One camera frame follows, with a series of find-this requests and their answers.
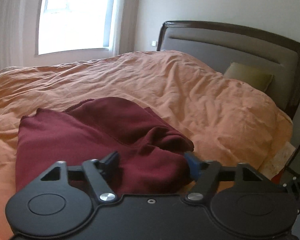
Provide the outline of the beige curtain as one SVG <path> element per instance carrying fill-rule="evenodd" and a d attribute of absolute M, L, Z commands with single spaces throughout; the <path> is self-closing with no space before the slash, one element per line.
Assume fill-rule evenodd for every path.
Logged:
<path fill-rule="evenodd" d="M 0 0 L 0 71 L 35 65 L 42 1 Z"/>
<path fill-rule="evenodd" d="M 109 40 L 110 56 L 134 50 L 138 8 L 139 0 L 114 0 Z"/>

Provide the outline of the olive green pillow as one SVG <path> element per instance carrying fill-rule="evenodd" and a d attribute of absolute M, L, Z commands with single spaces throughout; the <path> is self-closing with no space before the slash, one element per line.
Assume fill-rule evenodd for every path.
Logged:
<path fill-rule="evenodd" d="M 265 92 L 273 80 L 273 75 L 265 73 L 256 67 L 232 62 L 227 68 L 224 77 L 236 79 L 249 84 L 251 87 Z"/>

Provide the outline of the bright bedroom window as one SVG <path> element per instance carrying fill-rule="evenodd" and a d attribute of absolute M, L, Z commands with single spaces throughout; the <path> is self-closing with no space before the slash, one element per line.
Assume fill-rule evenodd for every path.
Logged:
<path fill-rule="evenodd" d="M 115 0 L 42 0 L 38 54 L 108 48 Z"/>

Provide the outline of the maroon knit shirt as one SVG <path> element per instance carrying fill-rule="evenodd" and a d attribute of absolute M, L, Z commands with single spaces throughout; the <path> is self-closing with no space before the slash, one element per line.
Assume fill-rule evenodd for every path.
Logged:
<path fill-rule="evenodd" d="M 40 108 L 20 121 L 15 187 L 21 190 L 57 161 L 75 166 L 118 152 L 114 192 L 175 193 L 191 181 L 184 153 L 193 149 L 150 108 L 123 98 L 86 100 L 62 112 Z"/>

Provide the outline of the orange duvet cover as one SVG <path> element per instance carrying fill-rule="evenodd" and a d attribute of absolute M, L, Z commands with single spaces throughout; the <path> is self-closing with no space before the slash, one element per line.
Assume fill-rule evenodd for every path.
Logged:
<path fill-rule="evenodd" d="M 291 118 L 269 96 L 179 51 L 7 67 L 0 71 L 0 239 L 12 235 L 5 205 L 25 176 L 16 160 L 21 117 L 108 96 L 153 110 L 194 143 L 201 159 L 248 162 L 268 177 L 276 174 L 269 161 L 292 137 Z"/>

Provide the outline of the beige left curtain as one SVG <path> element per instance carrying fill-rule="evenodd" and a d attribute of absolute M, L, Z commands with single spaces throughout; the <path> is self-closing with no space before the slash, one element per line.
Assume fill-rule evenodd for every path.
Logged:
<path fill-rule="evenodd" d="M 0 71 L 35 65 L 42 1 L 0 0 Z"/>

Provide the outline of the dark padded headboard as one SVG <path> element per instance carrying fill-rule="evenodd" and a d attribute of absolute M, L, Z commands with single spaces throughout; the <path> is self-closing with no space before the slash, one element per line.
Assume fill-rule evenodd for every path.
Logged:
<path fill-rule="evenodd" d="M 300 103 L 300 42 L 251 27 L 208 21 L 166 21 L 157 51 L 177 50 L 225 73 L 232 62 L 273 75 L 266 90 L 294 118 Z"/>

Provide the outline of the beige right curtain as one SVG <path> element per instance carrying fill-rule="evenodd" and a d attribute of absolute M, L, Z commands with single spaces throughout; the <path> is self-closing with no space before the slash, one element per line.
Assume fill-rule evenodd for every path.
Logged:
<path fill-rule="evenodd" d="M 110 56 L 134 50 L 138 8 L 139 0 L 114 0 L 109 40 Z"/>

